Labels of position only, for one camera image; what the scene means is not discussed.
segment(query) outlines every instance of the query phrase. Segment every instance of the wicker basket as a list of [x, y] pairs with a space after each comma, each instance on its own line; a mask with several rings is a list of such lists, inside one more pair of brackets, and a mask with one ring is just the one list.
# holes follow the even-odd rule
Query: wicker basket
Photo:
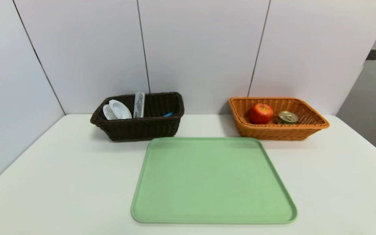
[[[259, 140], [304, 140], [321, 129], [328, 128], [329, 122], [306, 102], [296, 98], [249, 97], [231, 98], [229, 100], [237, 130], [241, 136], [253, 137]], [[274, 117], [270, 123], [255, 125], [249, 115], [252, 107], [264, 103], [272, 107]], [[276, 123], [279, 112], [290, 111], [298, 116], [296, 125], [281, 125]]]
[[[174, 136], [184, 114], [182, 96], [177, 92], [146, 94], [145, 113], [142, 118], [107, 120], [102, 108], [110, 100], [120, 101], [133, 112], [134, 95], [106, 98], [91, 117], [91, 123], [101, 128], [112, 141], [151, 140]], [[163, 117], [170, 112], [173, 112], [173, 115]]]

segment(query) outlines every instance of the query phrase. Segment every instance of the apple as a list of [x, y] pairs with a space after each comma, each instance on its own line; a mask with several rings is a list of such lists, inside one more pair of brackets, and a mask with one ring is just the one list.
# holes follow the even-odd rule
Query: apple
[[250, 120], [254, 124], [268, 124], [274, 115], [271, 106], [267, 104], [257, 103], [250, 111]]

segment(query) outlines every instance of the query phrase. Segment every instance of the green tray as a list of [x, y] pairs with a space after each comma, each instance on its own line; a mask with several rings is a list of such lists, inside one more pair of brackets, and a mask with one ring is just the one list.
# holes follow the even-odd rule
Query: green tray
[[150, 142], [132, 204], [141, 223], [284, 224], [297, 209], [253, 138]]

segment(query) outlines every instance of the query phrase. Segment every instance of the basket rim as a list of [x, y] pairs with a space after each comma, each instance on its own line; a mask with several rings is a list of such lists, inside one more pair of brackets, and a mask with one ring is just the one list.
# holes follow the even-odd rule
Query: basket rim
[[[239, 114], [237, 113], [236, 108], [234, 107], [233, 101], [234, 100], [256, 100], [256, 99], [268, 99], [268, 100], [297, 100], [301, 103], [303, 103], [308, 109], [310, 109], [313, 113], [315, 113], [318, 117], [320, 117], [325, 123], [323, 124], [300, 124], [300, 125], [282, 125], [282, 124], [250, 124], [243, 122]], [[244, 126], [249, 126], [254, 129], [268, 129], [268, 128], [276, 128], [276, 129], [284, 129], [284, 130], [296, 130], [296, 129], [301, 129], [301, 130], [321, 130], [321, 129], [326, 129], [330, 127], [330, 123], [320, 114], [318, 113], [315, 109], [313, 109], [311, 106], [309, 106], [304, 100], [301, 100], [299, 98], [294, 98], [294, 97], [232, 97], [229, 99], [229, 104], [231, 111], [233, 112], [234, 119], [237, 123], [240, 125]]]
[[98, 106], [98, 108], [92, 114], [90, 122], [92, 124], [96, 125], [96, 126], [98, 126], [98, 125], [112, 125], [112, 124], [115, 124], [115, 123], [134, 124], [136, 122], [140, 123], [140, 122], [155, 122], [155, 121], [158, 121], [158, 122], [160, 122], [160, 121], [173, 121], [173, 120], [180, 119], [184, 115], [185, 109], [184, 109], [184, 104], [183, 104], [183, 100], [182, 100], [182, 95], [179, 94], [178, 92], [161, 92], [161, 93], [148, 93], [146, 95], [149, 95], [149, 96], [176, 95], [178, 97], [179, 105], [181, 107], [181, 110], [180, 110], [179, 113], [176, 113], [176, 114], [169, 116], [169, 117], [142, 117], [142, 118], [114, 119], [114, 120], [99, 120], [99, 119], [97, 119], [97, 115], [100, 112], [102, 112], [102, 108], [103, 108], [104, 103], [108, 102], [109, 100], [111, 100], [113, 98], [131, 96], [131, 95], [134, 95], [134, 94], [116, 95], [116, 96], [111, 96], [111, 97], [104, 99], [103, 102]]

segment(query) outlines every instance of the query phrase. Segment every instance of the blue object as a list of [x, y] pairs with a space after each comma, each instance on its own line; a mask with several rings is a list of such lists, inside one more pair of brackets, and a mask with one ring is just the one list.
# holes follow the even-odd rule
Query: blue object
[[171, 116], [172, 114], [173, 114], [173, 113], [170, 112], [170, 113], [165, 114], [163, 117], [168, 117], [168, 116]]

